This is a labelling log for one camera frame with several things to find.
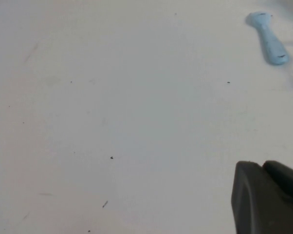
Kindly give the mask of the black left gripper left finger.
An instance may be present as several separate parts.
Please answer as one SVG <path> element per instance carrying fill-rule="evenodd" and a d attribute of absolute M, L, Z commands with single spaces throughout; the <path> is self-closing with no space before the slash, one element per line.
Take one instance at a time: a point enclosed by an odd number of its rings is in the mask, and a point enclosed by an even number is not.
<path fill-rule="evenodd" d="M 263 165 L 236 164 L 231 204 L 238 234 L 293 234 L 293 201 Z"/>

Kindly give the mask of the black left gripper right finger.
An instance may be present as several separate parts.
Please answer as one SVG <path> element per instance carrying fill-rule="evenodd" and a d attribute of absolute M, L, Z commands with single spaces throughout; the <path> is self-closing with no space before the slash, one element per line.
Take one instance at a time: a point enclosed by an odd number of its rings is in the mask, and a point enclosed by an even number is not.
<path fill-rule="evenodd" d="M 293 201 L 293 169 L 273 160 L 266 161 L 263 164 L 263 169 L 269 174 L 279 188 Z"/>

